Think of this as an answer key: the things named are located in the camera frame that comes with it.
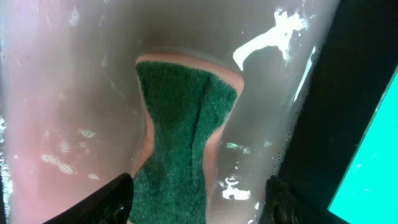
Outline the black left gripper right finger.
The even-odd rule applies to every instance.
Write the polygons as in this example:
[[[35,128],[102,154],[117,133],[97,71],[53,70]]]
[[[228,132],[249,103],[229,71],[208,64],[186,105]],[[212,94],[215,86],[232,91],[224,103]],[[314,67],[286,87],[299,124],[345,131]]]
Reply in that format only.
[[[348,224],[326,208],[316,208],[299,200],[288,183],[276,175],[267,179],[265,193],[259,224]]]

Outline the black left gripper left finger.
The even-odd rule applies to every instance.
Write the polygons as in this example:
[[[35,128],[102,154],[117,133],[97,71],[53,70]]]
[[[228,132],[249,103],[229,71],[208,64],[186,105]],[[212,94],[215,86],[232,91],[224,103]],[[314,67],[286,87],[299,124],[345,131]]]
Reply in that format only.
[[[133,197],[133,179],[123,173],[45,224],[126,224]]]

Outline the green and pink sponge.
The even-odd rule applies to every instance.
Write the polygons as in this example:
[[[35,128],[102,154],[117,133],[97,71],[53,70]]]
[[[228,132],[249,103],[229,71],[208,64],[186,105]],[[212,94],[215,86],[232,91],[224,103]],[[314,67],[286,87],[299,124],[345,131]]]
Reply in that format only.
[[[177,54],[136,61],[146,131],[131,175],[129,223],[206,223],[220,138],[243,78]]]

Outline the teal plastic tray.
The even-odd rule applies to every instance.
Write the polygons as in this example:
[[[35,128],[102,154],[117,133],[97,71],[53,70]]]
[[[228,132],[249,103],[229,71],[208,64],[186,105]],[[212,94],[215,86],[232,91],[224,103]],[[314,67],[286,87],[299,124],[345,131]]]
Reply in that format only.
[[[382,94],[328,210],[348,223],[397,223],[397,72]]]

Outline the dark red water tray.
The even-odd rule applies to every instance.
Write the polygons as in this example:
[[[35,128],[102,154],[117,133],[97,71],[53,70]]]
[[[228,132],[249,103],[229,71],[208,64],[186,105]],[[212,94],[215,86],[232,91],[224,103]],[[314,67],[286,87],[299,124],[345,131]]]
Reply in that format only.
[[[396,1],[2,1],[9,223],[42,223],[127,172],[145,122],[134,61],[195,53],[241,74],[210,223],[256,221],[289,132],[352,153],[397,57]]]

